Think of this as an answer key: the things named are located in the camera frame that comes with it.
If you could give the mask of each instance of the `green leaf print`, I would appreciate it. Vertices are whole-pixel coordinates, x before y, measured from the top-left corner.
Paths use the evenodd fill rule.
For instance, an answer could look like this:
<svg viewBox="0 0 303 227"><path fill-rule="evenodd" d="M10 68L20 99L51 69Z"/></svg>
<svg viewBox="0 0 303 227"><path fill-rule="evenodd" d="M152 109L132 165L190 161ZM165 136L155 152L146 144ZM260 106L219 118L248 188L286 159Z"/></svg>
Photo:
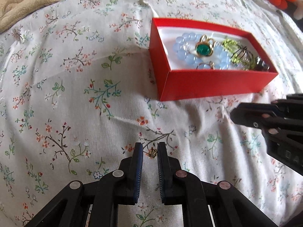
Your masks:
<svg viewBox="0 0 303 227"><path fill-rule="evenodd" d="M103 67L103 68L108 68L108 67L110 67L110 65L109 65L108 63L105 62L105 63L102 64L102 67Z"/></svg>
<svg viewBox="0 0 303 227"><path fill-rule="evenodd" d="M109 0L110 3L107 3L107 6L111 6L112 4L117 5L118 0Z"/></svg>
<svg viewBox="0 0 303 227"><path fill-rule="evenodd" d="M103 68L110 68L110 70L112 70L112 63L113 62L115 62L117 65L121 64L122 56L117 56L117 55L120 54L121 52L123 52L124 50L125 50L125 48L123 48L123 49L115 48L115 51L112 52L113 55L110 55L108 57L110 63L104 62L102 64L102 67Z"/></svg>
<svg viewBox="0 0 303 227"><path fill-rule="evenodd" d="M21 75L26 74L26 68L27 66L21 66L21 69L19 69L19 66L17 66L17 68L13 70L14 73L13 78L14 78L14 83L16 85L19 85Z"/></svg>
<svg viewBox="0 0 303 227"><path fill-rule="evenodd" d="M52 95L51 94L46 94L45 99L49 100L50 98L52 98L52 105L53 105L53 109L55 109L57 107L57 101L54 100L55 96L59 97L60 95L58 94L60 91L64 92L65 88L63 86L63 80L61 80L61 85L59 86L59 84L57 82L55 82L54 87L52 87L52 90L55 91Z"/></svg>
<svg viewBox="0 0 303 227"><path fill-rule="evenodd" d="M208 142L213 142L215 137L212 134L209 134L209 138L207 139Z"/></svg>
<svg viewBox="0 0 303 227"><path fill-rule="evenodd" d="M3 179L5 181L6 187L11 193L11 196L14 197L12 186L11 186L12 183L15 183L15 179L13 178L13 172L10 172L9 168L6 165L4 165L4 169L3 169L2 164L0 162L0 173L3 174Z"/></svg>
<svg viewBox="0 0 303 227"><path fill-rule="evenodd" d="M140 219L140 220L144 220L144 217L140 214L136 214L137 218Z"/></svg>
<svg viewBox="0 0 303 227"><path fill-rule="evenodd" d="M135 32L135 40L136 40L136 44L139 46L139 48L141 49L142 46L144 46L145 48L147 48L147 42L149 42L149 36L148 34L146 33L146 35L144 35L144 37L141 37L140 34L138 32Z"/></svg>
<svg viewBox="0 0 303 227"><path fill-rule="evenodd" d="M167 109L167 107L164 105L164 103L163 102L157 102L157 104L156 104L156 106L155 107L152 107L152 105L151 105L151 98L150 97L147 97L147 96L145 96L144 97L144 101L146 102L146 104L147 104L147 106L148 106L148 108L147 109L149 109L150 111L151 111L151 115L152 115L152 117L153 118L157 118L157 117L159 117L160 115L157 113L159 110L161 110L161 109Z"/></svg>
<svg viewBox="0 0 303 227"><path fill-rule="evenodd" d="M53 56L51 52L52 49L46 51L46 49L41 49L39 58L41 59L41 63L47 62L49 58Z"/></svg>
<svg viewBox="0 0 303 227"><path fill-rule="evenodd" d="M4 47L3 45L0 46L0 57L4 55Z"/></svg>
<svg viewBox="0 0 303 227"><path fill-rule="evenodd" d="M17 119L17 120L15 121L15 123L19 123L19 122L22 123L22 124L19 125L19 127L20 127L19 132L20 132L20 133L23 132L23 129L24 129L25 127L27 127L29 130L32 128L32 126L29 124L29 119L30 119L31 117L34 117L34 111L33 111L32 109L30 109L29 112L28 112L27 110L24 110L23 116L24 116L24 118L22 118L22 119Z"/></svg>
<svg viewBox="0 0 303 227"><path fill-rule="evenodd" d="M121 95L121 91L117 89L117 85L120 83L114 84L111 79L104 79L104 87L105 90L102 90L101 88L96 89L94 86L94 82L91 79L91 84L87 89L84 89L84 94L89 94L89 92L93 92L94 96L91 96L89 99L90 103L95 103L95 109L100 109L100 115L102 113L107 113L107 117L110 120L111 117L113 117L110 108L111 105L108 103L106 98L109 98L110 96L117 97Z"/></svg>
<svg viewBox="0 0 303 227"><path fill-rule="evenodd" d="M38 45L36 44L31 51L28 52L28 55L25 56L25 59L27 60L30 56L33 56L36 50L38 49Z"/></svg>
<svg viewBox="0 0 303 227"><path fill-rule="evenodd" d="M109 172L109 168L104 168L104 165L103 164L106 164L105 161L103 160L103 158L101 157L101 161L96 161L96 164L99 165L98 169L96 170L89 170L87 169L87 173L88 175L93 175L93 177L96 179L96 180L100 180L101 177L103 177L104 175L108 174Z"/></svg>
<svg viewBox="0 0 303 227"><path fill-rule="evenodd" d="M259 159L259 148L261 147L261 142L258 141L258 137L259 135L253 133L251 139L248 139L246 132L242 132L241 146L245 147L246 153L250 154L258 163L262 163Z"/></svg>
<svg viewBox="0 0 303 227"><path fill-rule="evenodd" d="M154 207L152 209L148 209L148 206L145 206L144 203L142 203L142 207L145 207L144 210L141 210L141 214L136 214L136 217L141 221L140 225L134 224L133 227L153 227L153 225L145 225L146 222L155 220L154 218L148 218L150 214L154 211Z"/></svg>
<svg viewBox="0 0 303 227"><path fill-rule="evenodd" d="M9 158L12 155L15 155L15 146L14 146L14 139L11 138L11 144L9 145L9 151L5 151L4 154L7 155Z"/></svg>
<svg viewBox="0 0 303 227"><path fill-rule="evenodd" d="M45 182L41 182L41 177L43 176L42 172L37 172L37 174L35 174L33 172L34 166L32 165L32 163L28 164L28 160L27 158L25 158L25 162L26 162L26 169L27 174L31 177L35 179L35 182L37 182L37 184L35 185L35 191L37 191L38 193L42 193L44 194L45 190L48 190L48 185Z"/></svg>

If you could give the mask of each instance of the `green gemstone ring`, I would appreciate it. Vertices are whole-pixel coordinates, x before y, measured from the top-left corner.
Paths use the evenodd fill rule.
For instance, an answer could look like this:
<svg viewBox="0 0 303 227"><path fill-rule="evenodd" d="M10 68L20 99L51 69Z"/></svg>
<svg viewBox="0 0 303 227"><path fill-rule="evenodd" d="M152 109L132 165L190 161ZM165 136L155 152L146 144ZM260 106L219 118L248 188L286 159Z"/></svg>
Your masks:
<svg viewBox="0 0 303 227"><path fill-rule="evenodd" d="M212 38L208 38L206 35L200 37L199 42L196 44L196 52L199 56L211 56L214 52L214 46L216 42Z"/></svg>

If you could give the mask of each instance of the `blue beaded bracelet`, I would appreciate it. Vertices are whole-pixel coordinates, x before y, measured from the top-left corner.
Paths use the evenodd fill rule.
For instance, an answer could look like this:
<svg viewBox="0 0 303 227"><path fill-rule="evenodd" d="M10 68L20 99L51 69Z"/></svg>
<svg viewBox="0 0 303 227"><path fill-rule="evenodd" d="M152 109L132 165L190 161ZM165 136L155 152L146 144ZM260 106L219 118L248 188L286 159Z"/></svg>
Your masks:
<svg viewBox="0 0 303 227"><path fill-rule="evenodd" d="M195 45L195 54L190 52L189 41L197 42ZM173 45L173 51L177 53L179 60L185 60L189 65L197 65L197 69L221 69L227 70L230 64L230 56L223 46L215 42L206 35L191 33L183 33L181 37L176 38ZM218 62L206 63L201 57L209 57L214 55Z"/></svg>

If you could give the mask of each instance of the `small gold ring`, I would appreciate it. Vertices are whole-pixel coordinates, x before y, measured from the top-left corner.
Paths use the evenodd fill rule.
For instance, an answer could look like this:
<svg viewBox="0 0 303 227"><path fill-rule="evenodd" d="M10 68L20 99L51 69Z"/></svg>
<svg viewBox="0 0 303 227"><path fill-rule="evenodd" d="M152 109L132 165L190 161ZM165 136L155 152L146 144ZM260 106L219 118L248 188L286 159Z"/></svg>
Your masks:
<svg viewBox="0 0 303 227"><path fill-rule="evenodd" d="M210 61L209 64L206 64L206 63L203 63L203 62L199 63L199 64L197 65L197 67L196 67L196 70L198 70L198 67L201 66L201 65L209 65L211 69L214 69L214 68L215 68L214 62L213 62L213 61Z"/></svg>

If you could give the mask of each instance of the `gold ring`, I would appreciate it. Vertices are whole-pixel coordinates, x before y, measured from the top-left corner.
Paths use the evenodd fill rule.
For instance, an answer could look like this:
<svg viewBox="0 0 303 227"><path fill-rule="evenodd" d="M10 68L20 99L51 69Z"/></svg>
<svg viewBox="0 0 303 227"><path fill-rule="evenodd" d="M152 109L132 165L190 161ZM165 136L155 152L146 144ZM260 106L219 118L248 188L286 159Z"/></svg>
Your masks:
<svg viewBox="0 0 303 227"><path fill-rule="evenodd" d="M211 56L214 52L214 46L216 42L212 38L208 38L207 35L200 37L198 43L196 43L196 52L199 56Z"/></svg>
<svg viewBox="0 0 303 227"><path fill-rule="evenodd" d="M206 63L199 63L196 67L196 70L198 70L198 67L201 66L201 65L209 65L210 66L210 69L214 69L215 68L215 63L213 61L210 61L209 64L206 64Z"/></svg>

